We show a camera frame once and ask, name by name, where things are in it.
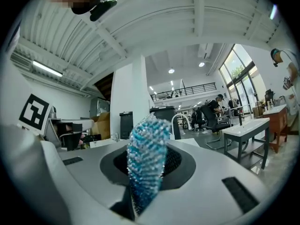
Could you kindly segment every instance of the chair base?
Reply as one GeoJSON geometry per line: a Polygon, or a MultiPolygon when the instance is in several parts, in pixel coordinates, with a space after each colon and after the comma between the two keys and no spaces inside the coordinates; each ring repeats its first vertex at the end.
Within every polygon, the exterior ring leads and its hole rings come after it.
{"type": "Polygon", "coordinates": [[[210,143],[219,142],[220,140],[221,140],[221,135],[220,135],[220,137],[218,139],[207,142],[206,146],[208,146],[211,150],[218,150],[218,149],[224,148],[224,146],[221,146],[221,147],[218,147],[218,148],[213,148],[213,147],[209,146],[210,143]]]}

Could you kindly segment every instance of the brown desk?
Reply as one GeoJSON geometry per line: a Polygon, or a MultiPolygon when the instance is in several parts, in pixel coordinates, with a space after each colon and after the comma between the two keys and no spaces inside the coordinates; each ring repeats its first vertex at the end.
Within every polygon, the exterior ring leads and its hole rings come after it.
{"type": "Polygon", "coordinates": [[[286,105],[274,107],[263,113],[264,118],[270,118],[270,133],[274,133],[274,141],[270,147],[278,153],[281,143],[287,140],[287,110],[286,105]]]}

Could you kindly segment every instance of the tree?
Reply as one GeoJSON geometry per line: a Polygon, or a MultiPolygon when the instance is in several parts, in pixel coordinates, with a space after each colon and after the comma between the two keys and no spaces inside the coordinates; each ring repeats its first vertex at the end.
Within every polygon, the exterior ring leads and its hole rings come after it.
{"type": "Polygon", "coordinates": [[[239,67],[236,67],[234,70],[231,71],[231,77],[235,78],[237,77],[241,71],[244,70],[244,66],[241,64],[239,67]]]}

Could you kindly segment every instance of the balcony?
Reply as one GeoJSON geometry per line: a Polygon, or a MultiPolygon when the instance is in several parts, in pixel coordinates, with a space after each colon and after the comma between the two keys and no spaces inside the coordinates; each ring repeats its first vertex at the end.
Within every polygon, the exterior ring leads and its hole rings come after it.
{"type": "Polygon", "coordinates": [[[202,85],[197,85],[193,87],[187,87],[187,88],[182,88],[182,89],[176,89],[174,91],[166,91],[166,92],[161,92],[155,95],[151,95],[151,98],[153,102],[158,102],[166,99],[171,99],[171,98],[180,98],[180,97],[185,97],[185,96],[193,96],[193,95],[198,95],[201,93],[209,93],[209,92],[215,92],[217,91],[216,85],[214,82],[212,83],[207,83],[207,84],[202,84],[202,85]]]}

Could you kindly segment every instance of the tube light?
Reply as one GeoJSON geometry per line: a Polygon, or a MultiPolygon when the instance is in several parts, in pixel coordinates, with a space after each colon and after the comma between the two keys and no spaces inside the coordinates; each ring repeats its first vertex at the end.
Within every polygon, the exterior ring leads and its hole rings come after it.
{"type": "Polygon", "coordinates": [[[43,70],[49,72],[49,73],[52,73],[52,74],[54,74],[54,75],[57,75],[58,77],[62,77],[62,73],[60,73],[60,72],[58,72],[58,71],[55,71],[54,69],[49,68],[49,67],[47,67],[46,65],[41,64],[41,63],[38,62],[38,61],[35,61],[35,60],[34,60],[34,61],[32,62],[32,64],[33,64],[34,66],[37,66],[38,68],[41,68],[41,69],[43,69],[43,70]]]}
{"type": "Polygon", "coordinates": [[[270,19],[271,19],[271,20],[273,20],[273,18],[275,17],[276,12],[277,12],[277,6],[274,4],[274,5],[273,5],[272,12],[271,12],[271,15],[270,15],[270,19]]]}

